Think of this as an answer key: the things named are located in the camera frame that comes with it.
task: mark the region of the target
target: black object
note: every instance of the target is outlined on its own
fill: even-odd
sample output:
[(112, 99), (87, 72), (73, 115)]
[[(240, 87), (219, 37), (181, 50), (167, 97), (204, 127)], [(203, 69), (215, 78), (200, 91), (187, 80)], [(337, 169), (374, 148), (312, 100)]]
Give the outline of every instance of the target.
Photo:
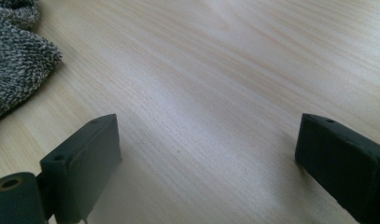
[(380, 145), (303, 114), (295, 159), (356, 221), (380, 223)]
[(45, 224), (86, 220), (120, 163), (116, 115), (94, 119), (41, 160), (35, 177), (17, 173), (0, 179), (0, 224)]

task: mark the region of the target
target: gray fabric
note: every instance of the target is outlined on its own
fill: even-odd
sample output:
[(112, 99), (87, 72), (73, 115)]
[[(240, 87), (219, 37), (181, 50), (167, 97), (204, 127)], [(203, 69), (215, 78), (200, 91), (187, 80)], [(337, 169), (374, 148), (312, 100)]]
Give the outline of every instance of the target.
[(0, 117), (26, 100), (61, 61), (60, 51), (30, 29), (36, 0), (0, 0)]

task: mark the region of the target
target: table surface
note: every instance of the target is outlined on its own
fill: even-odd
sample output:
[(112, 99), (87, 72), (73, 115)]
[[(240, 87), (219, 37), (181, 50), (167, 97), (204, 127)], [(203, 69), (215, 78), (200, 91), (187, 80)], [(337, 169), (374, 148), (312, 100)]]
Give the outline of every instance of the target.
[(294, 160), (302, 113), (380, 144), (380, 1), (41, 1), (63, 53), (0, 121), (0, 177), (118, 116), (103, 223), (356, 223)]

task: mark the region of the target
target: wood grain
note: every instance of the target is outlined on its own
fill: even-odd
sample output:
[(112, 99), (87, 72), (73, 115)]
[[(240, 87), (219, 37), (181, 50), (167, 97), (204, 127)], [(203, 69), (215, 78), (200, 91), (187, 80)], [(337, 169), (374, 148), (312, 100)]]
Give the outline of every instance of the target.
[(123, 163), (91, 224), (356, 223), (294, 150), (302, 113), (380, 144), (380, 1), (40, 5), (63, 63), (0, 121), (0, 177), (116, 113)]

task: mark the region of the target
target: heathered gray textile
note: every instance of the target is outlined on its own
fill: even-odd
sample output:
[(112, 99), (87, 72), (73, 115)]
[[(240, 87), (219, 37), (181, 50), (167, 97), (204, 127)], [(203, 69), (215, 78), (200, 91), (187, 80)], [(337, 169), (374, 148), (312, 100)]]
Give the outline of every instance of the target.
[(48, 40), (24, 29), (38, 19), (36, 0), (0, 0), (0, 117), (26, 100), (61, 61)]

